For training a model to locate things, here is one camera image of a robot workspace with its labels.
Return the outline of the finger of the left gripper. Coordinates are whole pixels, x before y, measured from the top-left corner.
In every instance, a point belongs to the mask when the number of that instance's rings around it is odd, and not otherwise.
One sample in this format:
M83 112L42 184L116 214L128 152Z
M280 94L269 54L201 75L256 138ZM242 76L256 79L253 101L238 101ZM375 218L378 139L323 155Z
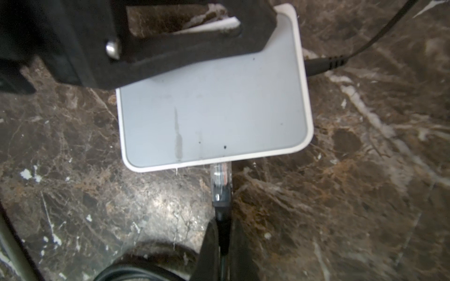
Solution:
M272 6L221 4L238 27L140 39L129 30L127 8L157 1L39 1L39 54L61 83L113 90L193 63L263 50L277 25Z

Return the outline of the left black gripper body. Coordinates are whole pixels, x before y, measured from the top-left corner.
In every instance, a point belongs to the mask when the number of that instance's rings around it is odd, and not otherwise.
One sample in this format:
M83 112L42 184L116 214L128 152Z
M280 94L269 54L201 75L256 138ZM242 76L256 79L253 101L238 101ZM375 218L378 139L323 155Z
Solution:
M1 92L30 95L34 86L21 73L40 57L55 80L80 85L68 50L55 31L60 1L1 1Z

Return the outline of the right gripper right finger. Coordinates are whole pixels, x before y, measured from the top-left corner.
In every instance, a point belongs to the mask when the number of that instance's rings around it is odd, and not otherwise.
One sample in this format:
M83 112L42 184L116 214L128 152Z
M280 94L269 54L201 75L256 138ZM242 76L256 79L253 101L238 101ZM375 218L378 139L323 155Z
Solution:
M259 281L258 269L251 255L241 222L232 220L229 245L230 280Z

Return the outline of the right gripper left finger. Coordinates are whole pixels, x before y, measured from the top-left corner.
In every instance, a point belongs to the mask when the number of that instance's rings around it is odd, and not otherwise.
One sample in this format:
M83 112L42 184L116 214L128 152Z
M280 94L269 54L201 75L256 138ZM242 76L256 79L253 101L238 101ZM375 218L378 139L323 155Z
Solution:
M219 280L219 231L215 219L206 228L195 270L190 281Z

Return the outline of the white rectangular device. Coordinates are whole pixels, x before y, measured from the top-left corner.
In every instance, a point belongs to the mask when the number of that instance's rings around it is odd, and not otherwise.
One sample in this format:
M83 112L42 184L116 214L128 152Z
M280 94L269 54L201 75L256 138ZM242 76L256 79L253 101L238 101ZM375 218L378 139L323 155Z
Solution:
M295 153L314 124L298 15L275 7L263 51L191 64L116 91L122 159L137 173Z

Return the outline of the small black adapter with cable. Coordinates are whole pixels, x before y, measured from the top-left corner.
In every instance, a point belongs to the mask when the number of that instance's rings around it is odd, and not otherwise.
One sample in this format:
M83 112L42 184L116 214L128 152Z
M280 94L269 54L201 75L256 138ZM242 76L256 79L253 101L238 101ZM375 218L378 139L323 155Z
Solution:
M333 57L321 57L316 59L307 59L304 61L305 71L307 77L316 76L323 74L327 71L335 70L337 68L343 67L351 58L359 55L363 51L370 48L378 40L380 40L384 35L386 35L392 28L412 9L413 6L418 2L418 0L408 0L398 11L397 14L366 44L357 50L353 51L349 55L340 55Z

